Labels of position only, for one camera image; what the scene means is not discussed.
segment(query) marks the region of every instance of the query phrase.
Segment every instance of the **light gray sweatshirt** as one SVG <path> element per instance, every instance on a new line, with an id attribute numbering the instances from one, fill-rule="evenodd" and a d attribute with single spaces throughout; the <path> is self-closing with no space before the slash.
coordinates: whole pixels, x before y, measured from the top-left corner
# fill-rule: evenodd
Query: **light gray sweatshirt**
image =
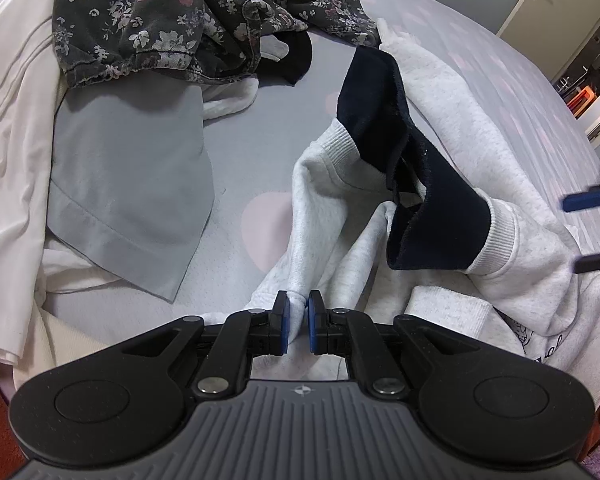
<path id="1" fill-rule="evenodd" d="M 395 205 L 384 175 L 360 159 L 334 120 L 296 163 L 288 250 L 248 308 L 270 308 L 275 293 L 288 290 L 291 339 L 313 288 L 328 308 L 364 310 L 375 322 L 414 314 L 565 370 L 599 404 L 600 272 L 572 274 L 576 241 L 465 81 L 407 34 L 394 33 L 383 20 L 378 25 L 381 49 L 394 56 L 407 97 L 437 135 L 429 140 L 487 201 L 487 241 L 466 272 L 389 269 L 386 240 Z M 338 358 L 308 356 L 306 346 L 298 338 L 285 358 L 257 359 L 254 375 L 298 378 L 305 370 L 308 379 L 343 377 Z"/>

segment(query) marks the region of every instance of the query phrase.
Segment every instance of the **door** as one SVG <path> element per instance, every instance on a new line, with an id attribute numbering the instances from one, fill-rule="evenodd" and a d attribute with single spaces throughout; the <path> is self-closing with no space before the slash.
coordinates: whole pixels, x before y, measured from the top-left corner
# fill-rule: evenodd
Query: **door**
<path id="1" fill-rule="evenodd" d="M 600 0 L 519 0 L 498 36 L 556 80 L 600 24 Z"/>

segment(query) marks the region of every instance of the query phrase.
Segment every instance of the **gray fabric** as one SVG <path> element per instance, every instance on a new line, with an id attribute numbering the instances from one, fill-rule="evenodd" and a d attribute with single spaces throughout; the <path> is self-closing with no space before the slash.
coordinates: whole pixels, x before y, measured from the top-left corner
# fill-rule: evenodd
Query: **gray fabric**
<path id="1" fill-rule="evenodd" d="M 70 89 L 56 115 L 46 224 L 173 301 L 214 200 L 199 86 L 144 71 Z"/>
<path id="2" fill-rule="evenodd" d="M 289 53 L 289 46 L 273 34 L 260 38 L 260 55 L 265 59 L 279 62 Z"/>

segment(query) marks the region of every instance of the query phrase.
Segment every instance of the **clothing pile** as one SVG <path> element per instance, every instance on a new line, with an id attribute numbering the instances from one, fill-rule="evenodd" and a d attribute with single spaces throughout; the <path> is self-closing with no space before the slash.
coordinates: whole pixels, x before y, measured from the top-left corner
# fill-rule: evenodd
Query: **clothing pile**
<path id="1" fill-rule="evenodd" d="M 329 308 L 412 314 L 566 370 L 599 403 L 600 272 L 572 274 L 576 241 L 465 81 L 360 0 L 0 0 L 0 361 L 16 385 L 102 348 L 42 310 L 47 291 L 121 278 L 174 298 L 214 200 L 203 120 L 248 107 L 259 74 L 297 81 L 307 24 L 357 49 L 295 164 L 286 253 L 244 306 L 287 290 L 290 351 L 252 375 L 344 377 L 300 336 L 318 288 Z"/>

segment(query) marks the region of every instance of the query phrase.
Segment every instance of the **metal screw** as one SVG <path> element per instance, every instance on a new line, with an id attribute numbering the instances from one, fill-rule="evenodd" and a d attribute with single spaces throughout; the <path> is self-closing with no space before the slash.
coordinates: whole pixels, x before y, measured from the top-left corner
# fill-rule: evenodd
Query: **metal screw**
<path id="1" fill-rule="evenodd" d="M 222 377 L 206 377 L 198 381 L 198 389 L 204 394 L 221 394 L 229 387 Z"/>
<path id="2" fill-rule="evenodd" d="M 374 382 L 374 390 L 379 394 L 399 394 L 404 390 L 404 383 L 393 377 L 384 377 Z"/>

